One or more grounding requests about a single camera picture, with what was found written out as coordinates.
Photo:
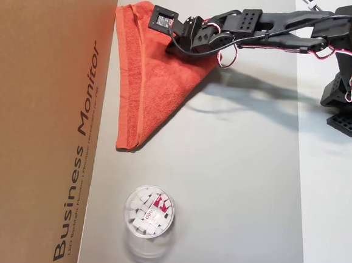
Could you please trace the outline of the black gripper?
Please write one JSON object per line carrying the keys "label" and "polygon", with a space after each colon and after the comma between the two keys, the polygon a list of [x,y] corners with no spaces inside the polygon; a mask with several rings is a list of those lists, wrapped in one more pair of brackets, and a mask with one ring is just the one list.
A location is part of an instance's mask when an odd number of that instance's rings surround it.
{"label": "black gripper", "polygon": [[165,51],[176,55],[187,55],[190,52],[204,53],[212,50],[210,45],[214,36],[215,27],[203,24],[204,20],[199,17],[189,17],[184,23],[175,20],[173,23],[173,32],[176,35],[175,41],[168,43]]}

